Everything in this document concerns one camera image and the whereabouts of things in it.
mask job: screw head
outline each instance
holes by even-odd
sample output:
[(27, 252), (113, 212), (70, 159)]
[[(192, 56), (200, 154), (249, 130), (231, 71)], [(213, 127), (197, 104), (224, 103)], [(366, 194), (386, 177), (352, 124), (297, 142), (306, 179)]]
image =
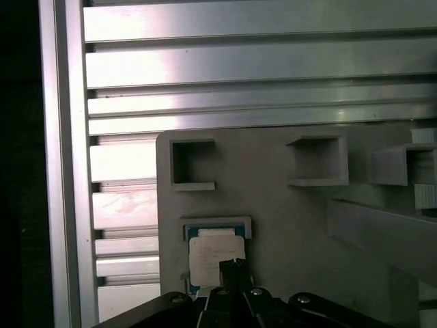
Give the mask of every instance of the screw head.
[(311, 302), (311, 300), (309, 299), (308, 296), (299, 296), (298, 302), (302, 304), (308, 304), (309, 302)]
[(173, 303), (182, 303), (184, 299), (181, 296), (177, 296), (171, 300)]
[(254, 288), (251, 290), (251, 293), (255, 296), (258, 296), (262, 294), (262, 290), (260, 290), (259, 288)]

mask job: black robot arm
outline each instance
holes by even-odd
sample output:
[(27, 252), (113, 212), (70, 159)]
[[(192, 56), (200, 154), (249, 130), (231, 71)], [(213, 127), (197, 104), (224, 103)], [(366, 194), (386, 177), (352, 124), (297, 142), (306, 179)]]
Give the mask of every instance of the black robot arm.
[(221, 286), (204, 297), (168, 292), (96, 328), (391, 327), (308, 292), (274, 298), (253, 285), (246, 260), (220, 262), (220, 274)]

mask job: square hole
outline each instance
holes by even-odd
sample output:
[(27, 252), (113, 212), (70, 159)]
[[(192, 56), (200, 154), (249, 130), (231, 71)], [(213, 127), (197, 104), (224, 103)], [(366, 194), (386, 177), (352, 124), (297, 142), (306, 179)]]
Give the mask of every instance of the square hole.
[(179, 191), (214, 190), (216, 150), (214, 140), (173, 141), (173, 188)]
[(408, 182), (437, 184), (437, 150), (407, 150)]
[(294, 153), (291, 185), (347, 185), (348, 156), (343, 137), (302, 136), (289, 144)]

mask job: dark background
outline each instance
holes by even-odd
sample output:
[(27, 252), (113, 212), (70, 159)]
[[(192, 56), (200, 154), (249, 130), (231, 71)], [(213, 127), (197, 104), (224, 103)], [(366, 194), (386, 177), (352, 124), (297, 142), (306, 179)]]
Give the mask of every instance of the dark background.
[(53, 327), (38, 0), (1, 0), (0, 36), (5, 316)]

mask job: gray plastic beam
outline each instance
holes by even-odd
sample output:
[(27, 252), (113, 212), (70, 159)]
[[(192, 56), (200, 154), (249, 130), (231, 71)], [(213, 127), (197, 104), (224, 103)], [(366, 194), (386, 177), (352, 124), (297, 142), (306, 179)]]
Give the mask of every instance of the gray plastic beam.
[(371, 154), (370, 179), (378, 185), (437, 184), (437, 145), (410, 143)]
[(328, 202), (328, 232), (437, 286), (437, 219)]
[(349, 184), (346, 134), (340, 131), (303, 131), (289, 146), (294, 155), (294, 173), (289, 185), (341, 186)]

